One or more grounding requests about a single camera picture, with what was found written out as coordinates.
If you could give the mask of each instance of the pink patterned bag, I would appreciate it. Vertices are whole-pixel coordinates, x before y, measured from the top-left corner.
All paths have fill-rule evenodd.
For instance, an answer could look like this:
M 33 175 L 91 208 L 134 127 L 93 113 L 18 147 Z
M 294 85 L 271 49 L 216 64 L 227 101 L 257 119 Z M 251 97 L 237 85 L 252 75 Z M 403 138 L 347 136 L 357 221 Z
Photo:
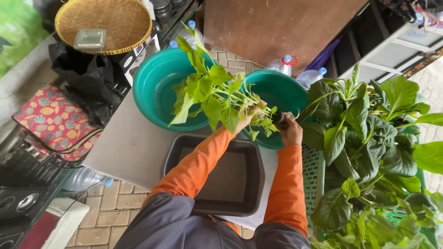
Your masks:
M 82 160 L 102 129 L 88 124 L 88 114 L 53 84 L 38 90 L 13 116 L 41 155 L 66 161 Z

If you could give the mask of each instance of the blue bottle cap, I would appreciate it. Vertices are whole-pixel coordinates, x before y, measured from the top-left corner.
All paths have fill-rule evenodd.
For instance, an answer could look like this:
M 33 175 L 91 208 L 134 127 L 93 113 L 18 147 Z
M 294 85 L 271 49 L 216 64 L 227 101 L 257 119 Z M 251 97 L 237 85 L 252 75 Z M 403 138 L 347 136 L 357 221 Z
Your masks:
M 188 22 L 188 28 L 195 28 L 195 22 L 194 21 L 189 21 Z
M 177 42 L 176 41 L 170 41 L 169 42 L 169 47 L 177 47 Z
M 112 183 L 114 182 L 114 179 L 112 178 L 108 178 L 105 181 L 105 187 L 110 187 L 112 185 Z
M 321 75 L 324 75 L 327 71 L 328 71 L 328 70 L 326 70 L 326 68 L 324 68 L 324 67 L 322 67 L 322 68 L 319 69 L 319 73 L 320 73 Z
M 290 56 L 290 55 L 285 55 L 284 57 L 283 57 L 283 60 L 285 61 L 285 62 L 291 62 L 291 60 L 292 60 L 292 56 Z

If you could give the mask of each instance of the brown wooden board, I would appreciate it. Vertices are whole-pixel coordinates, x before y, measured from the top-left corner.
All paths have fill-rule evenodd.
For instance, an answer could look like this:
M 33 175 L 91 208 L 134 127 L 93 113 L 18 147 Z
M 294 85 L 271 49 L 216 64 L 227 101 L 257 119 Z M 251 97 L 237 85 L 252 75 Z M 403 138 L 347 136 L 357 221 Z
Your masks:
M 295 55 L 299 74 L 366 0 L 206 0 L 207 43 L 261 66 Z

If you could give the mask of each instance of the orange sleeve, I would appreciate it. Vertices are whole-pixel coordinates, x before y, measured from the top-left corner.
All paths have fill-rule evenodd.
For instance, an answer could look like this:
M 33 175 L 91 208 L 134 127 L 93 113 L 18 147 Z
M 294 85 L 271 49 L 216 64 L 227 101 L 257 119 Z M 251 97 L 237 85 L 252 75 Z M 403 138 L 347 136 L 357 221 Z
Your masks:
M 194 198 L 202 189 L 209 173 L 225 153 L 229 142 L 235 137 L 224 126 L 201 142 L 192 153 L 164 176 L 160 183 L 152 188 L 149 196 L 169 192 Z
M 264 222 L 280 222 L 307 237 L 306 205 L 302 176 L 302 147 L 291 145 L 277 151 L 278 166 L 264 214 Z

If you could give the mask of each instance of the speaker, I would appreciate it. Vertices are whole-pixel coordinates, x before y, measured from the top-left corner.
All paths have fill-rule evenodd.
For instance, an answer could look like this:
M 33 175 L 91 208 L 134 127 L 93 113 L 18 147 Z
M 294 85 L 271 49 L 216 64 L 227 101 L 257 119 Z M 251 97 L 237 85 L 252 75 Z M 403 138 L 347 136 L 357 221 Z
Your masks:
M 12 249 L 31 225 L 27 216 L 2 220 L 0 225 L 0 249 Z
M 45 190 L 45 187 L 0 187 L 0 220 L 27 215 Z

